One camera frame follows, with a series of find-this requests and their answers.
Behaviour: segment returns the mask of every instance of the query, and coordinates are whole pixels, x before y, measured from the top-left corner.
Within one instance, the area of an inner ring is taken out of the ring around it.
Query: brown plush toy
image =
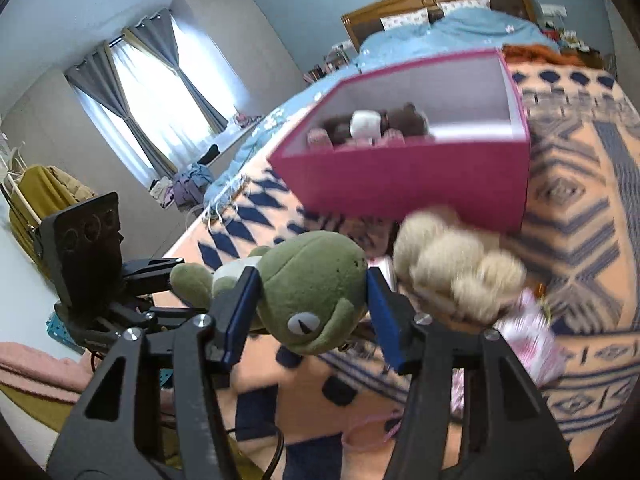
[[[415,105],[407,103],[403,108],[390,111],[380,110],[380,132],[376,139],[380,139],[387,130],[398,130],[403,137],[417,137],[429,134],[427,118],[419,114]],[[353,115],[341,115],[325,120],[320,129],[325,130],[332,145],[341,146],[352,139]]]

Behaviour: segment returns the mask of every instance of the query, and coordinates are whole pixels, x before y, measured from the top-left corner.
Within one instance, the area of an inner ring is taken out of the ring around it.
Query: white ceiling
[[[66,68],[172,0],[9,0],[0,14],[0,114],[51,66]]]

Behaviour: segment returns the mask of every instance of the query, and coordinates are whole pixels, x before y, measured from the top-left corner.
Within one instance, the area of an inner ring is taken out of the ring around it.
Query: blue bedding
[[[250,139],[238,151],[228,170],[209,186],[205,206],[225,184],[260,150],[287,119],[327,93],[342,79],[383,66],[451,52],[478,48],[499,48],[504,44],[544,44],[559,52],[558,46],[531,22],[489,9],[459,9],[433,25],[406,25],[367,38],[360,55],[347,67],[314,83],[267,115]]]

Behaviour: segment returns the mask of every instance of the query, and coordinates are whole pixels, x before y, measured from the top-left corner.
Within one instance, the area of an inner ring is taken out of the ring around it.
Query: green plush toy
[[[233,288],[246,266],[257,267],[263,285],[252,330],[266,330],[297,354],[340,346],[367,311],[364,251],[328,231],[255,248],[213,275],[198,264],[181,264],[172,270],[171,285],[178,297],[206,311],[210,299]]]

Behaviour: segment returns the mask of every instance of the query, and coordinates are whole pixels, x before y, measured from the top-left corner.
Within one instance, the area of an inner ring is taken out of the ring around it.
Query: pink box
[[[433,138],[401,146],[314,151],[306,133],[329,117],[412,102]],[[463,221],[498,232],[520,229],[530,139],[520,95],[498,50],[431,57],[338,83],[270,156],[305,208],[401,220],[448,204]]]

